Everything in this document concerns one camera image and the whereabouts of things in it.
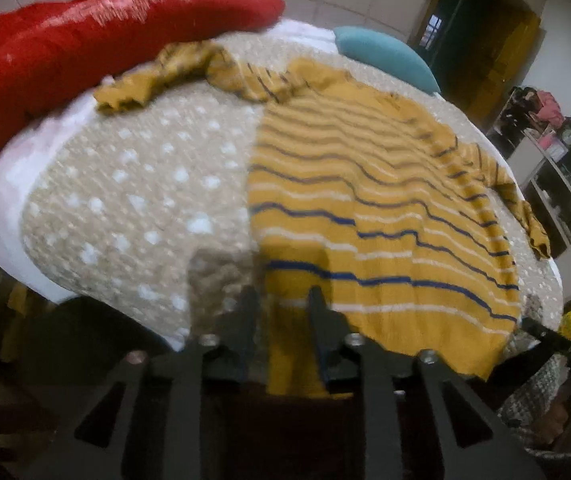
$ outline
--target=white stripe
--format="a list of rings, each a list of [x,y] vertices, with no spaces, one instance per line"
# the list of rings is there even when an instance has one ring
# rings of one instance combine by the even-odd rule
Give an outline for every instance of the white stripe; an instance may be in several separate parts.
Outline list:
[[[463,245],[461,245],[459,242],[456,242],[456,240],[454,240],[454,238],[447,234],[444,233],[443,231],[439,231],[437,229],[429,229],[427,227],[425,227],[423,229],[426,233],[430,233],[431,235],[440,235],[442,237],[448,238],[448,240],[450,240],[450,242],[452,244],[454,244],[455,246],[457,246],[460,250],[462,250],[464,253],[468,253],[468,254],[472,254],[472,256],[476,256],[478,259],[480,259],[483,263],[490,265],[490,267],[492,267],[492,269],[494,269],[494,266],[492,266],[492,264],[488,261],[488,258],[491,257],[489,256],[489,254],[487,256],[482,256],[481,254],[468,249],[467,247],[464,247]]]
[[[339,192],[332,191],[332,190],[320,191],[320,192],[316,192],[316,193],[315,192],[313,192],[313,193],[296,193],[296,192],[293,192],[293,191],[286,189],[285,187],[280,186],[279,184],[273,184],[273,183],[269,183],[269,182],[260,183],[260,184],[252,184],[251,186],[248,187],[248,189],[250,191],[253,191],[253,190],[258,190],[258,191],[261,191],[261,190],[278,190],[281,193],[284,193],[284,194],[286,194],[292,198],[297,198],[299,200],[316,200],[319,198],[335,199],[335,200],[340,200],[341,202],[349,202],[351,200],[354,200],[352,195],[343,194],[343,193],[339,193]],[[425,189],[413,189],[413,190],[417,191],[417,192],[423,192],[423,193],[427,194],[430,198],[432,198],[430,193],[427,192],[427,190],[425,190]],[[407,191],[400,191],[400,192],[398,192],[397,196],[398,195],[407,196]],[[437,202],[431,202],[431,204],[442,207],[443,209],[446,209],[446,210],[448,210],[454,214],[458,214],[458,212],[456,212],[450,208],[447,208],[445,206],[441,206]],[[424,219],[424,217],[418,213],[407,213],[405,215],[401,215],[398,217],[382,217],[382,216],[375,216],[375,215],[360,215],[360,214],[355,213],[355,218],[359,218],[361,220],[366,220],[366,221],[374,221],[374,222],[390,223],[390,224],[398,222],[399,220],[402,220],[404,218],[416,218],[419,220]],[[490,241],[503,239],[503,237],[489,238],[487,235],[485,235],[484,231],[482,231],[481,233],[478,233],[478,234],[480,235],[480,237],[483,237],[484,239],[490,240]]]
[[[461,276],[465,276],[466,278],[470,278],[470,279],[475,280],[476,282],[478,282],[484,286],[484,288],[486,289],[486,294],[488,294],[497,303],[502,303],[502,304],[505,304],[507,306],[513,306],[513,307],[517,307],[517,308],[521,307],[521,304],[518,302],[506,301],[506,300],[503,300],[502,298],[496,297],[490,288],[486,288],[488,286],[486,283],[486,280],[482,280],[481,278],[477,278],[476,275],[474,275],[470,272],[465,272],[461,269],[457,269],[456,267],[450,266],[448,264],[445,264],[442,262],[437,262],[436,260],[431,260],[428,258],[412,258],[412,252],[411,251],[403,251],[403,252],[399,252],[399,253],[391,253],[388,251],[373,251],[371,253],[359,253],[358,248],[355,247],[354,245],[347,244],[347,243],[336,244],[334,242],[329,241],[327,238],[325,238],[325,237],[323,237],[317,233],[293,233],[293,232],[288,231],[286,229],[283,229],[281,227],[266,228],[266,229],[264,229],[258,233],[257,238],[259,239],[259,242],[262,242],[265,238],[267,238],[269,236],[280,236],[280,237],[286,238],[288,240],[315,241],[315,242],[322,244],[326,249],[329,249],[329,250],[347,251],[347,252],[355,253],[357,255],[357,256],[355,256],[355,259],[357,259],[359,261],[372,260],[375,258],[385,258],[385,259],[411,258],[411,261],[413,264],[430,265],[430,266],[434,266],[434,267],[440,267],[442,269],[447,269],[447,270],[451,270],[452,272],[456,272],[456,274],[460,274]],[[514,269],[514,267],[511,267],[510,269],[501,269],[501,271],[502,272],[509,272],[513,269]]]
[[[282,306],[293,306],[300,308],[306,307],[308,300],[279,300],[279,304]],[[337,312],[359,312],[361,314],[386,314],[389,312],[441,312],[443,314],[450,314],[451,316],[459,316],[487,334],[499,334],[504,336],[509,336],[512,334],[512,332],[509,332],[508,330],[488,328],[474,316],[471,316],[467,312],[460,311],[452,306],[418,305],[415,303],[365,306],[362,304],[332,303],[329,307],[332,310],[336,310]]]
[[[268,227],[261,230],[257,234],[257,238],[262,242],[265,238],[269,236],[279,236],[282,238],[287,238],[288,240],[299,240],[306,242],[318,242],[322,244],[326,249],[331,251],[347,251],[350,253],[355,253],[355,258],[357,260],[372,260],[375,258],[409,258],[412,256],[412,251],[403,251],[401,253],[390,253],[388,251],[376,251],[372,253],[360,253],[359,249],[351,244],[336,244],[321,236],[318,233],[293,233],[281,227]]]
[[[281,164],[283,167],[286,167],[286,168],[292,167],[292,166],[296,166],[296,167],[298,167],[298,168],[301,168],[300,164],[297,164],[296,162],[284,161],[284,160],[282,160],[282,159],[280,159],[280,158],[277,158],[277,157],[274,157],[274,156],[271,156],[271,155],[266,155],[265,153],[257,153],[256,155],[260,155],[260,156],[262,156],[262,157],[264,157],[264,158],[266,158],[267,160],[270,160],[270,161],[272,161],[272,162],[277,162],[277,163]],[[355,171],[354,171],[353,168],[350,168],[350,169],[352,170],[352,177],[354,177],[355,180],[359,181],[359,180],[360,180],[360,176],[358,176],[358,174],[355,173]],[[318,168],[312,168],[312,169],[303,168],[303,170],[304,170],[304,171],[307,171],[308,173],[317,173],[317,172],[318,172]],[[345,167],[340,168],[339,174],[344,173],[344,171],[345,171]],[[374,194],[377,194],[377,195],[379,195],[379,196],[403,196],[403,197],[406,197],[406,198],[408,197],[408,190],[413,190],[413,191],[415,191],[415,192],[419,191],[419,192],[425,193],[428,197],[430,197],[430,199],[432,200],[432,203],[433,203],[435,206],[437,206],[437,207],[443,209],[444,211],[448,211],[448,212],[451,213],[451,214],[454,214],[454,215],[456,215],[456,216],[460,216],[460,215],[459,215],[459,212],[458,212],[456,209],[452,209],[452,208],[449,208],[448,206],[442,205],[441,203],[434,202],[434,196],[433,196],[432,193],[430,193],[427,189],[415,188],[415,187],[410,187],[410,186],[408,186],[407,189],[402,190],[402,191],[386,191],[386,192],[383,192],[383,191],[379,191],[379,190],[372,189],[372,188],[367,187],[367,186],[360,186],[360,187],[361,187],[361,189],[363,189],[363,190],[365,190],[365,191],[367,191],[367,192],[374,193]],[[475,210],[474,210],[473,208],[471,208],[471,207],[469,207],[469,206],[467,206],[467,205],[466,205],[466,209],[468,210],[469,213],[474,213],[474,212],[475,212]]]
[[[280,191],[288,196],[291,196],[292,198],[298,198],[301,200],[316,200],[317,198],[333,198],[335,200],[340,200],[341,202],[352,202],[354,200],[354,198],[348,194],[332,190],[319,191],[317,193],[296,193],[282,186],[279,186],[278,184],[273,184],[272,182],[258,182],[256,184],[251,184],[251,186],[248,186],[248,190]]]
[[[366,220],[369,222],[381,222],[382,224],[394,224],[395,222],[404,220],[406,218],[416,218],[417,220],[423,220],[422,217],[418,213],[406,213],[401,216],[375,216],[375,215],[361,215],[359,213],[355,213],[355,218],[360,220]]]
[[[412,258],[412,263],[414,264],[424,264],[424,265],[431,265],[434,267],[440,267],[442,269],[447,269],[447,270],[451,270],[452,272],[456,272],[457,274],[460,274],[462,276],[466,276],[467,278],[471,278],[476,282],[481,283],[482,285],[486,285],[486,280],[483,280],[481,278],[478,278],[475,274],[470,274],[469,272],[465,272],[464,270],[461,269],[457,269],[456,267],[453,267],[451,265],[445,264],[443,262],[437,262],[436,260],[431,260],[429,258]],[[503,300],[502,298],[497,298],[494,293],[492,292],[491,289],[487,289],[486,292],[488,293],[489,296],[492,297],[492,299],[494,301],[496,301],[497,303],[502,303],[505,304],[507,306],[515,306],[517,308],[521,307],[521,303],[518,303],[516,301],[506,301]]]
[[[256,155],[264,156],[265,158],[267,158],[267,159],[269,159],[269,160],[272,160],[272,161],[275,161],[275,162],[280,162],[281,164],[286,164],[286,165],[291,164],[291,163],[290,163],[291,158],[289,158],[289,161],[286,162],[286,161],[284,161],[283,159],[281,159],[281,158],[279,158],[278,156],[275,156],[275,155],[266,155],[265,153],[256,153]],[[365,163],[366,165],[370,165],[370,166],[372,166],[373,168],[376,168],[378,171],[380,171],[380,172],[383,173],[384,175],[387,175],[387,176],[391,177],[396,183],[398,183],[400,180],[404,180],[405,178],[412,178],[412,176],[399,176],[397,173],[389,173],[389,171],[384,170],[384,168],[381,168],[379,165],[375,164],[372,160],[363,159],[363,156],[360,155],[359,153],[355,153],[354,155],[355,155],[355,157],[358,156],[359,158],[361,158],[361,163],[362,163],[362,164]],[[341,173],[342,173],[342,172],[345,170],[345,165],[349,164],[349,162],[348,162],[347,160],[345,160],[345,161],[343,161],[343,162],[337,162],[336,164],[340,164],[340,167],[341,167],[341,169],[342,169]],[[355,172],[355,173],[353,173],[353,175],[355,175],[357,178],[359,178],[359,177],[358,177],[358,174],[356,173],[356,170],[355,170],[355,168],[354,168],[354,166],[353,166],[352,164],[349,164],[349,168],[350,168],[350,170],[352,170],[353,172]],[[420,175],[422,178],[425,178],[425,179],[427,179],[429,182],[432,183],[432,180],[430,180],[430,179],[431,179],[431,178],[434,178],[434,177],[433,177],[433,174],[432,174],[430,171],[428,171],[428,170],[425,168],[425,166],[419,166],[419,168],[421,168],[422,172],[421,172],[421,173],[415,172],[415,173],[413,174],[413,176],[419,176],[419,175]],[[307,171],[308,173],[317,173],[317,172],[319,171],[318,168],[306,168],[306,167],[303,167],[303,170],[304,170],[304,171]],[[445,194],[451,192],[449,189],[447,189],[446,186],[443,185],[443,183],[437,181],[437,184],[442,188],[442,189],[441,189],[441,192],[443,192],[443,193],[445,193]]]

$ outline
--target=black metal bracket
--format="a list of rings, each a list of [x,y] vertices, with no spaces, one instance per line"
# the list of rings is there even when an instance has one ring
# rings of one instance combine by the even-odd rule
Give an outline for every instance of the black metal bracket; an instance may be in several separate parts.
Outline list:
[[[543,480],[536,462],[494,412],[434,350],[412,358],[390,352],[350,329],[345,316],[329,310],[318,287],[309,295],[309,316],[321,380],[328,391],[358,383],[364,409],[364,480],[401,479],[403,458],[395,380],[417,375],[427,393],[437,431],[443,478]],[[457,428],[458,412],[466,428]]]
[[[188,340],[181,352],[152,360],[131,352],[106,377],[89,405],[60,430],[48,453],[26,480],[123,480],[125,460],[143,452],[129,446],[136,408],[146,379],[170,384],[165,410],[160,471],[162,480],[201,477],[200,407],[202,383],[246,381],[254,350],[259,298],[243,289],[235,311],[219,317],[216,332]]]

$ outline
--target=green object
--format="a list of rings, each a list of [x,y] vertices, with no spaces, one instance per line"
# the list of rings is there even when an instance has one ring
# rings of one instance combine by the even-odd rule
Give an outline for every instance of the green object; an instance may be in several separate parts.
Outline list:
[[[429,66],[403,41],[363,27],[337,27],[334,34],[343,56],[383,70],[426,94],[441,93]]]

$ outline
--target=blue stripe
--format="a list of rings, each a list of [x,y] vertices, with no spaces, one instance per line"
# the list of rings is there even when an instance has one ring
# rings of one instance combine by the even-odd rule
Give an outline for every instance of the blue stripe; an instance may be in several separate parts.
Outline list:
[[[267,112],[269,115],[272,115],[272,116],[274,116],[274,117],[277,117],[279,120],[282,120],[282,121],[291,121],[291,122],[294,122],[294,123],[299,123],[299,124],[302,124],[303,126],[305,126],[305,127],[307,127],[307,128],[313,129],[313,127],[310,126],[310,124],[306,123],[305,121],[302,121],[302,120],[300,120],[300,119],[298,119],[298,118],[294,118],[294,117],[281,116],[280,114],[277,113],[277,111],[280,111],[280,110],[274,110],[274,109],[269,108],[266,112]],[[283,136],[286,136],[286,137],[292,137],[292,138],[294,138],[294,139],[302,140],[303,142],[307,142],[307,143],[315,142],[315,143],[317,143],[317,144],[326,144],[326,142],[319,142],[318,140],[317,140],[317,141],[313,141],[313,140],[310,139],[309,137],[303,138],[303,137],[296,136],[296,135],[294,135],[294,134],[292,134],[292,133],[290,133],[290,132],[286,132],[286,131],[280,130],[279,128],[276,128],[276,127],[274,127],[274,126],[271,126],[270,124],[263,123],[261,127],[262,127],[262,128],[268,128],[268,129],[270,129],[270,130],[276,132],[277,134],[280,134],[280,135],[283,135]],[[317,127],[317,128],[320,128],[320,129],[338,130],[338,131],[342,132],[344,135],[346,135],[346,136],[348,136],[348,137],[352,137],[353,139],[360,140],[361,142],[368,142],[368,143],[372,144],[373,146],[376,146],[376,147],[379,148],[380,150],[385,150],[386,152],[389,152],[389,151],[402,151],[402,152],[412,152],[412,153],[420,152],[420,153],[422,153],[423,155],[425,155],[428,159],[429,159],[430,157],[432,157],[429,153],[426,153],[426,152],[424,152],[423,150],[420,150],[420,149],[418,149],[418,148],[408,148],[407,146],[385,146],[384,144],[379,144],[379,143],[377,143],[377,142],[374,142],[374,140],[372,140],[372,139],[364,139],[363,137],[355,136],[355,135],[350,134],[350,133],[348,133],[347,131],[345,131],[345,129],[343,129],[340,124],[327,124],[327,125],[324,125],[323,127],[317,125],[316,127]],[[361,126],[359,126],[358,124],[352,124],[352,127],[354,127],[354,128],[360,128]],[[344,145],[345,145],[345,143],[342,141],[342,139],[337,138],[336,140],[339,141],[341,144],[344,144]],[[429,164],[429,165],[431,166],[431,168],[428,167],[428,166],[425,166],[425,168],[426,168],[438,181],[441,181],[441,177],[443,177],[443,174],[440,173],[441,169],[440,169],[440,168],[437,168],[434,164],[429,163],[428,161],[426,161],[425,163],[427,163],[427,164]],[[476,199],[479,198],[479,197],[485,197],[485,196],[487,196],[486,194],[477,194],[477,195],[474,195],[474,196],[471,196],[471,197],[466,198],[466,197],[464,197],[464,196],[458,194],[458,193],[456,192],[456,190],[451,189],[450,187],[446,186],[444,183],[442,183],[442,184],[443,184],[443,187],[444,187],[444,188],[446,188],[448,191],[452,192],[454,195],[456,195],[457,197],[459,197],[461,200],[465,200],[466,202],[471,202],[472,200],[476,200]],[[435,188],[435,190],[437,190],[438,192],[440,192],[444,197],[448,198],[449,200],[452,200],[451,197],[449,197],[448,195],[446,195],[445,193],[443,193],[441,190],[438,190],[438,189],[436,189],[436,188]]]
[[[303,160],[323,160],[324,158],[333,158],[336,160],[347,160],[348,162],[351,162],[357,168],[359,168],[359,170],[361,170],[361,173],[363,173],[366,177],[368,177],[368,179],[372,180],[373,182],[376,182],[380,186],[395,187],[395,186],[404,186],[408,182],[424,182],[425,184],[428,184],[428,186],[430,186],[432,189],[434,189],[438,193],[442,194],[448,200],[452,200],[452,197],[450,195],[444,193],[443,191],[438,189],[434,184],[432,184],[432,182],[430,182],[428,179],[423,178],[421,176],[413,176],[413,177],[410,177],[409,179],[403,180],[401,182],[386,182],[384,180],[379,180],[376,176],[373,176],[372,174],[368,173],[367,170],[361,164],[359,164],[356,160],[353,160],[353,159],[351,159],[345,155],[338,155],[338,154],[334,154],[334,153],[328,153],[327,155],[298,155],[297,153],[291,153],[291,152],[288,152],[286,150],[282,150],[280,148],[277,148],[276,146],[273,146],[272,144],[261,142],[258,145],[259,146],[263,145],[264,148],[272,148],[272,149],[276,150],[277,152],[282,153],[283,155],[290,156],[292,158],[300,158]],[[413,164],[423,166],[420,162],[413,162]]]
[[[472,240],[475,244],[477,244],[480,248],[482,248],[484,251],[486,251],[486,253],[490,254],[492,256],[492,254],[489,252],[489,249],[483,245],[481,242],[477,241],[476,238],[474,238],[472,236],[472,234],[470,234],[469,232],[467,232],[464,229],[461,229],[460,227],[457,227],[456,225],[454,225],[453,223],[449,222],[448,220],[446,220],[445,218],[441,218],[440,216],[436,216],[434,214],[432,214],[430,212],[430,209],[427,208],[427,204],[425,202],[423,202],[422,200],[418,200],[418,199],[412,199],[412,200],[406,200],[406,202],[397,202],[394,204],[382,204],[380,202],[371,202],[370,200],[363,200],[362,198],[359,198],[357,196],[357,191],[355,190],[355,187],[352,185],[352,183],[348,180],[346,180],[343,177],[340,176],[335,176],[335,175],[331,175],[331,176],[313,176],[310,178],[297,178],[296,176],[291,176],[291,175],[286,175],[283,173],[279,173],[278,171],[274,171],[271,170],[270,168],[267,168],[266,166],[262,166],[260,164],[253,164],[250,166],[250,172],[253,171],[265,171],[266,173],[271,173],[273,175],[276,175],[278,177],[284,178],[286,180],[290,180],[291,182],[297,182],[298,184],[320,184],[323,182],[343,182],[344,184],[346,184],[350,190],[352,191],[354,197],[355,197],[355,202],[358,202],[360,204],[363,205],[367,205],[367,206],[373,206],[373,207],[378,207],[381,209],[398,209],[400,207],[409,205],[409,204],[418,204],[423,206],[423,208],[425,209],[425,213],[427,214],[428,218],[436,221],[436,222],[441,222],[443,224],[446,224],[448,227],[450,227],[451,229],[454,229],[455,231],[457,231],[459,234],[462,234],[463,236],[466,236],[468,238],[470,238],[470,240]],[[474,219],[472,219],[471,217],[467,216],[464,213],[461,213],[463,216],[465,216],[467,219],[469,219],[470,221],[474,222],[475,224],[477,224],[480,227],[487,227],[488,225],[492,225],[491,222],[486,222],[486,224],[479,224],[477,221],[475,221]]]
[[[249,208],[251,215],[256,215],[258,213],[261,213],[261,212],[264,212],[264,211],[267,211],[270,209],[279,210],[279,211],[285,213],[286,215],[288,215],[292,218],[310,218],[310,217],[316,216],[316,217],[327,218],[331,222],[338,224],[338,225],[350,225],[352,227],[357,226],[357,223],[352,218],[341,218],[338,216],[334,216],[332,213],[325,211],[323,209],[317,209],[317,210],[312,210],[312,211],[292,211],[292,210],[285,208],[284,206],[282,206],[281,204],[276,203],[276,202],[264,202],[261,204],[251,206]],[[382,231],[373,231],[373,232],[367,232],[367,233],[364,233],[361,231],[356,231],[356,233],[357,233],[357,236],[361,239],[381,237],[381,238],[386,238],[389,240],[394,240],[394,239],[403,238],[404,236],[407,236],[407,235],[412,235],[412,236],[414,236],[415,243],[418,247],[431,249],[433,251],[438,251],[440,253],[450,254],[460,264],[466,266],[468,269],[472,270],[472,272],[476,272],[476,273],[484,276],[488,281],[497,285],[497,287],[502,288],[504,290],[518,290],[519,289],[518,285],[503,285],[502,283],[499,283],[492,276],[489,276],[485,271],[478,269],[477,267],[471,266],[468,262],[459,258],[459,256],[454,254],[453,251],[451,251],[447,247],[434,246],[432,244],[422,242],[421,240],[419,240],[419,233],[413,229],[406,229],[406,230],[403,230],[403,231],[400,231],[397,233],[392,233],[392,234],[384,233]]]
[[[474,222],[479,227],[486,228],[486,227],[490,227],[491,225],[498,225],[499,224],[499,222],[497,222],[496,220],[490,220],[488,222],[477,222],[474,218],[467,216],[466,213],[464,213],[463,211],[459,211],[459,214],[461,216],[465,216],[467,219],[469,219],[469,221]]]
[[[357,282],[360,286],[377,286],[377,285],[387,285],[392,283],[407,283],[408,285],[414,287],[427,287],[427,288],[439,288],[441,290],[451,290],[452,292],[457,292],[464,295],[469,300],[474,301],[479,306],[488,311],[490,317],[494,319],[506,319],[514,323],[517,322],[517,318],[509,316],[508,314],[495,314],[492,312],[491,307],[488,303],[483,301],[480,297],[474,294],[472,291],[458,285],[451,285],[450,283],[444,282],[433,282],[432,280],[413,280],[409,276],[380,276],[379,278],[369,278],[367,280],[362,280],[357,278],[352,272],[330,272],[329,270],[322,269],[309,262],[294,262],[290,260],[271,260],[267,265],[268,270],[303,270],[305,272],[311,272],[323,280],[336,280],[339,282]]]

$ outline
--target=bolt head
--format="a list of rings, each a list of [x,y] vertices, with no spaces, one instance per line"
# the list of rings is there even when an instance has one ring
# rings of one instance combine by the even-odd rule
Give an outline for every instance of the bolt head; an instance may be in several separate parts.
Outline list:
[[[422,350],[419,352],[419,360],[426,365],[433,365],[439,360],[435,350]]]
[[[343,342],[347,346],[352,346],[352,347],[363,346],[365,344],[365,337],[363,337],[358,332],[353,332],[352,334],[346,335]]]
[[[207,348],[215,348],[219,346],[219,336],[216,334],[203,334],[199,337],[199,344]]]

